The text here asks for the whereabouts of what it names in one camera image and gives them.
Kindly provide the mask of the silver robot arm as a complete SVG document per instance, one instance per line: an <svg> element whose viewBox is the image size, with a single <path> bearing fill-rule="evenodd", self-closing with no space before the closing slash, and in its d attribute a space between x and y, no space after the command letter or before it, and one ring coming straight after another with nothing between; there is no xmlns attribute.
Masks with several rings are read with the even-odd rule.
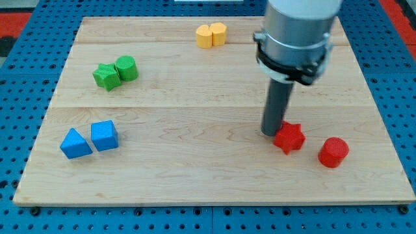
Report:
<svg viewBox="0 0 416 234"><path fill-rule="evenodd" d="M253 34L256 59L271 79L312 85L325 71L331 29L341 0L268 0L261 30Z"/></svg>

